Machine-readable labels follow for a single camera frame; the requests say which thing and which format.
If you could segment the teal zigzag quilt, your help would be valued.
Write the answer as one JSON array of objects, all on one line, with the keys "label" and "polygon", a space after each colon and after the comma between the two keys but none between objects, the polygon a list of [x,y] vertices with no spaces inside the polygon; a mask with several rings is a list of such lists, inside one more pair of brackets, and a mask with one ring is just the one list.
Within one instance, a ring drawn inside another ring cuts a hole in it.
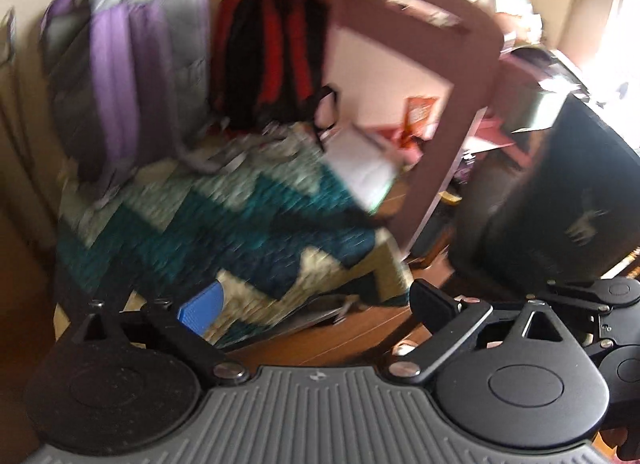
[{"label": "teal zigzag quilt", "polygon": [[95,301],[122,311],[167,299],[208,343],[230,347],[317,296],[405,306],[411,281],[394,238],[298,129],[248,151],[230,173],[167,160],[102,201],[73,180],[62,192],[58,332]]}]

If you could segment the white paper sheet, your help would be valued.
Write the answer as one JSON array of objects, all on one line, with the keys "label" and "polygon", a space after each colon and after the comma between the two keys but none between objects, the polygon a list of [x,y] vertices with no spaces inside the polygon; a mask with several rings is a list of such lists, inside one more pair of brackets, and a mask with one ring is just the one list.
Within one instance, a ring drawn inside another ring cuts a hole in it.
[{"label": "white paper sheet", "polygon": [[324,141],[324,149],[324,162],[370,213],[380,207],[404,165],[392,143],[356,125],[339,128]]}]

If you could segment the orange snack bag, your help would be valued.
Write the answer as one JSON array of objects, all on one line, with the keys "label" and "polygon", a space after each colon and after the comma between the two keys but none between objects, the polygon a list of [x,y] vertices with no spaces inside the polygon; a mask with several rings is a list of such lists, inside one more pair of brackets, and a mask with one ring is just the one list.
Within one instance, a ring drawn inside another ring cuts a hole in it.
[{"label": "orange snack bag", "polygon": [[399,146],[408,148],[414,139],[426,138],[430,126],[436,121],[432,113],[438,101],[439,98],[433,96],[413,96],[406,99]]}]

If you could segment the pink study desk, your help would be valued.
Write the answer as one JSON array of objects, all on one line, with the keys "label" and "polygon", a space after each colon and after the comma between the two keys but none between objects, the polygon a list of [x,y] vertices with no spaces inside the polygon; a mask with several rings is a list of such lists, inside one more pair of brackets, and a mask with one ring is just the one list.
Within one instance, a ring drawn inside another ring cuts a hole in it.
[{"label": "pink study desk", "polygon": [[387,229],[402,254],[433,214],[464,143],[488,117],[514,132],[551,126],[572,87],[503,48],[496,17],[469,0],[329,0],[326,78],[341,118],[364,132],[396,128],[412,97],[432,97],[432,124],[404,203]]}]

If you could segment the purple grey backpack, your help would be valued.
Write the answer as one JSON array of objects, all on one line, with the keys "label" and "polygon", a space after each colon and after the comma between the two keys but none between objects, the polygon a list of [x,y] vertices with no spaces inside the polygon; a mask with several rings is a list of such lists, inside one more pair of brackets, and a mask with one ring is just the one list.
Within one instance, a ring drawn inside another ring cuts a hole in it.
[{"label": "purple grey backpack", "polygon": [[212,122],[209,0],[54,0],[40,39],[58,139],[93,200],[164,159],[207,175],[242,163],[194,151]]}]

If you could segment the red black backpack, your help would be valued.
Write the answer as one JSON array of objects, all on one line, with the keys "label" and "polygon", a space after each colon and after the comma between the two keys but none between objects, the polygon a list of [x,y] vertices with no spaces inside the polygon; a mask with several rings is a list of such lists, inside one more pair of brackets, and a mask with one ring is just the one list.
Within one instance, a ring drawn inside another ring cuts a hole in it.
[{"label": "red black backpack", "polygon": [[257,133],[270,124],[306,123],[314,139],[324,99],[340,93],[323,82],[330,4],[326,0],[221,0],[210,64],[210,103],[225,128]]}]

